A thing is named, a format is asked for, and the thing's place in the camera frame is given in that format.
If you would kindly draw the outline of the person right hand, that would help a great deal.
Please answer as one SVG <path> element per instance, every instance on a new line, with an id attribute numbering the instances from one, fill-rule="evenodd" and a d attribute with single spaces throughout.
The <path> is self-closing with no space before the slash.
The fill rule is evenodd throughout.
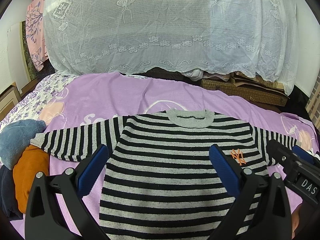
<path id="1" fill-rule="evenodd" d="M 302 204 L 299 204 L 296 209 L 293 211 L 293 213 L 291 214 L 291 221 L 292 221 L 292 235 L 291 238 L 293 239 L 295 237 L 295 230 L 298 228 L 299 226 L 299 212 L 300 209 L 302 207 Z"/>

